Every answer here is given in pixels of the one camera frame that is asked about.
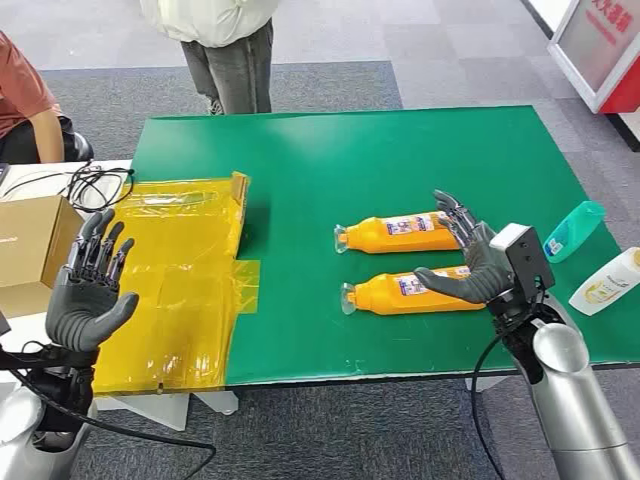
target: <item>yellow tape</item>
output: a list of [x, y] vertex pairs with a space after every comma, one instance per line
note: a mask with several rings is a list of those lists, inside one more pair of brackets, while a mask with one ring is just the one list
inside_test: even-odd
[[121, 291], [136, 313], [105, 342], [97, 394], [205, 390], [224, 383], [235, 317], [257, 308], [260, 262], [236, 261], [247, 178], [143, 183], [119, 203], [135, 245]]

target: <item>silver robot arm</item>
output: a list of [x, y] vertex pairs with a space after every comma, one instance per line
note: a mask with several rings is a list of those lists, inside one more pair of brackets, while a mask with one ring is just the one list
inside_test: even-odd
[[640, 468], [589, 366], [582, 334], [558, 305], [562, 323], [532, 321], [543, 371], [531, 398], [562, 480], [638, 480]]
[[497, 335], [527, 380], [560, 478], [640, 480], [640, 468], [590, 367], [582, 334], [546, 293], [555, 280], [535, 229], [509, 224], [495, 235], [449, 194], [435, 196], [471, 274], [464, 280], [425, 268], [415, 274], [432, 290], [487, 304]]
[[[93, 365], [99, 345], [133, 315], [138, 296], [120, 295], [120, 276], [133, 246], [114, 253], [122, 222], [105, 236], [112, 210], [85, 222], [56, 279], [45, 329], [54, 344], [36, 353], [5, 352], [0, 369], [20, 375], [64, 408], [96, 417]], [[0, 336], [9, 325], [0, 313]], [[26, 387], [0, 403], [0, 480], [68, 480], [88, 425], [51, 408]]]

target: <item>shampoo bottle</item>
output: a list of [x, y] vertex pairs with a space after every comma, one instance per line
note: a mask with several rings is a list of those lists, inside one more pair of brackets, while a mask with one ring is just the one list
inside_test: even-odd
[[457, 250], [458, 246], [438, 218], [444, 212], [419, 213], [402, 217], [368, 218], [358, 225], [334, 230], [336, 251], [362, 250], [367, 253]]
[[544, 253], [551, 263], [559, 263], [577, 250], [605, 218], [605, 208], [584, 201], [573, 209], [544, 242]]
[[[445, 277], [464, 278], [469, 275], [469, 268], [440, 268], [434, 272]], [[469, 303], [429, 290], [413, 273], [383, 273], [355, 286], [345, 283], [340, 293], [342, 310], [346, 315], [355, 310], [369, 310], [378, 315], [396, 315], [485, 308], [482, 303]]]
[[585, 315], [608, 307], [640, 283], [640, 248], [624, 251], [576, 290], [569, 303]]

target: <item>table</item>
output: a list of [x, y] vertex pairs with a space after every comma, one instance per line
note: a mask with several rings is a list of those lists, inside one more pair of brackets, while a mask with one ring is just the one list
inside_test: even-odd
[[[342, 282], [418, 265], [463, 263], [459, 252], [336, 254], [333, 227], [433, 208], [448, 190], [500, 229], [544, 239], [586, 196], [531, 107], [342, 114], [173, 117], [146, 122], [133, 162], [141, 181], [252, 178], [239, 258], [261, 261], [258, 311], [240, 315], [229, 386], [371, 377], [468, 376], [493, 336], [487, 311], [379, 317], [340, 311]], [[600, 314], [568, 306], [584, 279], [620, 252], [602, 224], [552, 269], [552, 293], [582, 329], [592, 360], [640, 361], [640, 289]], [[503, 349], [486, 372], [512, 373]]]
[[[131, 160], [111, 160], [100, 162], [103, 169], [115, 167], [129, 168]], [[74, 172], [83, 163], [57, 163], [47, 165], [13, 165], [0, 185], [0, 201], [22, 200], [27, 198], [46, 197], [57, 195], [69, 181], [69, 175], [56, 176], [36, 182], [29, 183], [17, 188], [8, 195], [9, 189], [21, 182], [39, 178], [51, 173]], [[125, 174], [118, 174], [122, 179]], [[120, 189], [120, 182], [114, 177], [105, 177], [96, 183], [103, 194], [111, 198]], [[102, 205], [103, 200], [94, 190], [89, 189], [83, 197], [83, 203], [88, 207]], [[85, 218], [88, 214], [80, 212]], [[7, 351], [20, 351], [29, 340], [36, 340], [41, 343], [50, 343], [51, 340], [45, 331], [45, 314], [38, 313], [24, 317], [8, 319], [11, 331], [2, 336], [2, 347]], [[0, 371], [0, 401], [8, 395], [17, 385], [16, 379], [9, 372]], [[201, 400], [212, 409], [223, 413], [232, 413], [238, 408], [238, 399], [232, 392], [197, 393]], [[189, 394], [169, 395], [132, 395], [97, 397], [95, 399], [99, 410], [127, 409], [140, 415], [150, 418], [163, 425], [176, 430], [183, 430], [186, 421]]]

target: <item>red shirt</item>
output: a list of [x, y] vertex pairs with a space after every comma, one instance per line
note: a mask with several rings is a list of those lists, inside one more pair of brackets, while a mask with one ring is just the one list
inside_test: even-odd
[[42, 77], [0, 30], [0, 138], [27, 118], [51, 108], [60, 114]]

